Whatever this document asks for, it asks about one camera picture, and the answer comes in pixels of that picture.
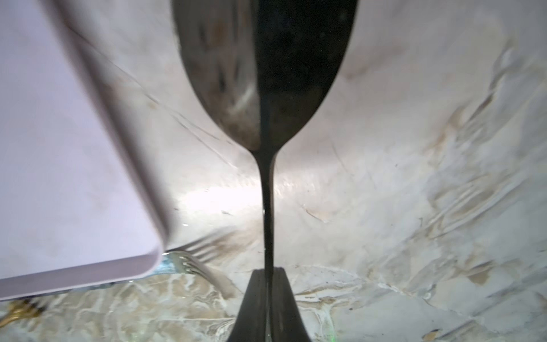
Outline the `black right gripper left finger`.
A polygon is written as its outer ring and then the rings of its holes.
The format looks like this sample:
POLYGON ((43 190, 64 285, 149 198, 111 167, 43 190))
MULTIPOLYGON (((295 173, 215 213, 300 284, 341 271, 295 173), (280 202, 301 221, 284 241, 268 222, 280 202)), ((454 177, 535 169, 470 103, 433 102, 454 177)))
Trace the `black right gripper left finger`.
POLYGON ((255 269, 246 288, 232 332, 227 342, 265 342, 266 340, 266 276, 264 269, 255 269))

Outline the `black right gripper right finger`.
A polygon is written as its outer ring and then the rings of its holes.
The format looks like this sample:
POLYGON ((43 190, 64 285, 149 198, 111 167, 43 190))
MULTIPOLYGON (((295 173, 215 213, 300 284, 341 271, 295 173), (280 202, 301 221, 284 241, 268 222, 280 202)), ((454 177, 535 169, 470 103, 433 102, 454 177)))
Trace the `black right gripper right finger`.
POLYGON ((272 341, 311 342, 303 324, 286 271, 273 270, 272 304, 270 310, 272 341))

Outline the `all silver fork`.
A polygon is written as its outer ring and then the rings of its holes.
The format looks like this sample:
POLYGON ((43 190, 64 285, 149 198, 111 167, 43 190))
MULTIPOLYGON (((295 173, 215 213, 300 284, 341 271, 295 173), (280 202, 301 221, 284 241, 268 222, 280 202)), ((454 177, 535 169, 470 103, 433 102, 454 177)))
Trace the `all silver fork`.
POLYGON ((208 281, 225 299, 236 297, 236 288, 228 278, 216 274, 196 256, 183 250, 165 252, 154 274, 190 274, 208 281))

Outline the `ornate gold fork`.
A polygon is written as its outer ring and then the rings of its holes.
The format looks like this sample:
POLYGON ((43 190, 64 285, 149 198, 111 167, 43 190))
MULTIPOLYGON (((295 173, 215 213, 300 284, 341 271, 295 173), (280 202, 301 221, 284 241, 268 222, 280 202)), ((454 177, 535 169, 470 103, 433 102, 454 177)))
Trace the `ornate gold fork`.
POLYGON ((35 319, 47 310, 47 306, 33 299, 21 299, 10 303, 7 315, 1 319, 1 328, 12 322, 35 319))

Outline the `dark black spoon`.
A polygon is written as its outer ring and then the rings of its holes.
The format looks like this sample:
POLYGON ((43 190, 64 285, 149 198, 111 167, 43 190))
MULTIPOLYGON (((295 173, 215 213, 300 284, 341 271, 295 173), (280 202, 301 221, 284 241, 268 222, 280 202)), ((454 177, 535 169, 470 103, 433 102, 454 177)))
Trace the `dark black spoon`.
POLYGON ((179 55, 207 115, 248 150, 262 187, 266 340, 274 268, 276 156, 322 104, 353 31, 356 1, 173 1, 179 55))

